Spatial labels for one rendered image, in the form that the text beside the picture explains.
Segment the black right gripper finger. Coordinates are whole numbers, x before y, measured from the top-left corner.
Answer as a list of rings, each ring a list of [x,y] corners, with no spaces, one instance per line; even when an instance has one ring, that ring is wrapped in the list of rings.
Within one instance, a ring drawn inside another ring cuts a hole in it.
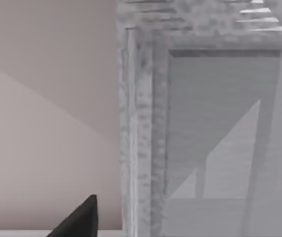
[[[46,237],[98,237],[97,195],[90,195]]]

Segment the grey cabinet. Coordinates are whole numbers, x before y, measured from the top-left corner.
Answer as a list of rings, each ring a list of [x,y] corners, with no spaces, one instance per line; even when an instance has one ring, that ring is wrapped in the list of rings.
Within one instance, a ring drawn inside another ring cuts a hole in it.
[[[282,237],[282,0],[116,0],[126,237]]]

